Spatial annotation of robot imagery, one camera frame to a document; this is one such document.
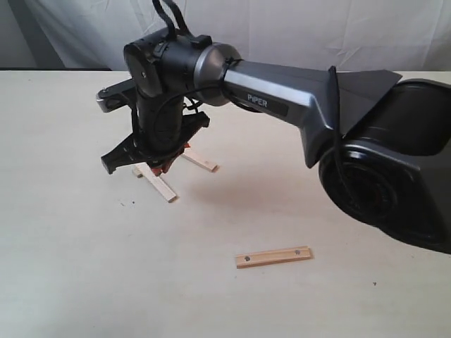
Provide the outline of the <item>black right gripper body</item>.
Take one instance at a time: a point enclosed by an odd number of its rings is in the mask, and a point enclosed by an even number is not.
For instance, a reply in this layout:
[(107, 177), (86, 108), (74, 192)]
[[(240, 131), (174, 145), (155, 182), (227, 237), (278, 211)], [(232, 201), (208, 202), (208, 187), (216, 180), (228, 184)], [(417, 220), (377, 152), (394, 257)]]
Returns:
[(135, 99), (140, 135), (133, 163), (167, 164), (183, 153), (185, 145), (203, 127), (209, 117), (204, 112), (183, 114), (184, 98), (170, 99), (164, 94)]

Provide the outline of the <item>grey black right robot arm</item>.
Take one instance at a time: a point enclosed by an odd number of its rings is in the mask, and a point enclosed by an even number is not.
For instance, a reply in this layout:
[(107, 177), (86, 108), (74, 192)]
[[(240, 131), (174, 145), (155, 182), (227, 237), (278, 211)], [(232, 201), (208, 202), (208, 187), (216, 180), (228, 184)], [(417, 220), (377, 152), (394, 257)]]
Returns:
[(450, 86), (388, 70), (339, 73), (255, 63), (208, 35), (162, 29), (123, 50), (130, 79), (97, 94), (131, 110), (132, 132), (101, 162), (167, 171), (228, 103), (295, 126), (344, 213), (412, 246), (450, 252)]

